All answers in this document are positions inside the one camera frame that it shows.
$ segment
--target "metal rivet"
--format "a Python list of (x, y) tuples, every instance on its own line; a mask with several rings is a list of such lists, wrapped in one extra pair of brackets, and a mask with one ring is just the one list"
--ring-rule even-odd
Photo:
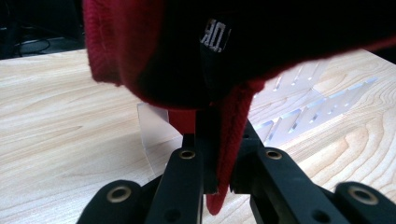
[(111, 189), (107, 194), (107, 200), (111, 203), (122, 203), (127, 200), (132, 194), (129, 187), (125, 185), (117, 186)]
[(277, 152), (277, 151), (273, 151), (273, 150), (267, 150), (267, 151), (265, 152), (265, 155), (266, 155), (268, 158), (273, 159), (273, 160), (280, 160), (280, 159), (282, 159), (282, 154), (280, 154), (280, 153)]
[(183, 160), (190, 160), (195, 157), (195, 152), (191, 150), (183, 150), (181, 151), (178, 156)]
[(350, 196), (352, 196), (352, 198), (360, 203), (365, 203), (368, 205), (378, 204), (378, 198), (367, 189), (351, 186), (347, 192)]

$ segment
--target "red cloth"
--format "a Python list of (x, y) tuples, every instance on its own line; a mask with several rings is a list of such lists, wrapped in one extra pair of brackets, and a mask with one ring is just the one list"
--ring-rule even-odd
[[(171, 111), (218, 108), (219, 193), (207, 196), (214, 215), (265, 80), (307, 60), (396, 44), (396, 6), (388, 0), (84, 0), (83, 8), (94, 80), (125, 85)], [(181, 121), (191, 119), (174, 113), (171, 121), (183, 133), (192, 127)]]

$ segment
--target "light wood surface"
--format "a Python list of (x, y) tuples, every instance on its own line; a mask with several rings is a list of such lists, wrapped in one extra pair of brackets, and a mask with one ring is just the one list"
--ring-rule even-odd
[[(367, 77), (378, 81), (350, 111), (280, 148), (326, 189), (355, 180), (396, 202), (396, 65), (350, 52), (331, 60), (316, 89)], [(76, 223), (105, 184), (149, 182), (139, 102), (94, 82), (85, 50), (0, 61), (0, 223)], [(229, 194), (204, 223), (255, 223), (248, 196)]]

